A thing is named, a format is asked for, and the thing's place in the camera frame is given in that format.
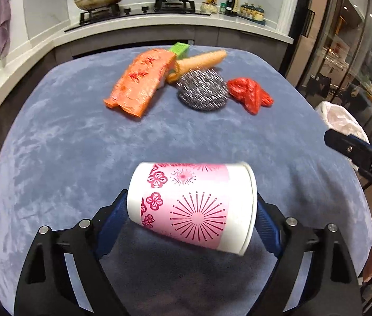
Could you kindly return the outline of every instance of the cabinet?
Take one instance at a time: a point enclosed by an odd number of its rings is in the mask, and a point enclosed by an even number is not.
[[[217,46],[248,51],[278,70],[288,44],[253,33],[220,28]]]
[[[193,40],[195,45],[251,52],[278,70],[288,44],[257,34],[212,26],[165,25],[115,30],[75,40],[55,49],[57,64],[91,53],[128,46],[168,45]]]

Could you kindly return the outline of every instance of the purple towel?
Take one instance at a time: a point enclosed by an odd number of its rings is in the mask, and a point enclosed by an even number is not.
[[[9,51],[10,16],[9,0],[0,0],[0,59],[7,56]]]

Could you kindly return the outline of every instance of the screw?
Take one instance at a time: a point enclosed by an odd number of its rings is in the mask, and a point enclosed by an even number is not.
[[[48,232],[48,227],[42,226],[38,231],[40,232],[40,234],[45,234]]]
[[[82,221],[80,221],[79,223],[79,227],[81,228],[88,228],[91,224],[91,221],[89,221],[88,219],[84,219]]]
[[[335,232],[338,230],[338,227],[337,227],[334,223],[330,223],[330,224],[328,225],[328,229],[329,229],[331,232],[335,233]]]
[[[294,218],[294,217],[289,217],[288,219],[286,219],[286,223],[291,226],[291,227],[294,227],[297,225],[297,220]]]

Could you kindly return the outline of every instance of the paper cup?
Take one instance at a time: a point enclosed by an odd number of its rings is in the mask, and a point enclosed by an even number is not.
[[[197,246],[244,255],[257,208],[251,167],[143,162],[128,191],[132,221]]]

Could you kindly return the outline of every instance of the table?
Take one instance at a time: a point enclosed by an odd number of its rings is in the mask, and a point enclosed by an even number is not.
[[[274,98],[257,116],[233,100],[216,112],[188,109],[176,89],[157,91],[139,120],[104,107],[115,81],[140,52],[130,48],[79,58],[51,70],[18,114],[0,153],[0,299],[12,312],[25,255],[42,225],[73,227],[109,205],[142,161],[248,162],[258,191],[307,226],[336,223],[359,273],[372,244],[372,221],[346,158],[327,148],[326,126],[302,96],[259,57],[228,49],[225,80],[250,77]],[[192,46],[190,55],[216,50]],[[289,306],[307,272],[305,257]],[[73,258],[69,273],[88,308]],[[256,232],[239,257],[124,225],[101,264],[136,315],[245,315],[275,258]]]

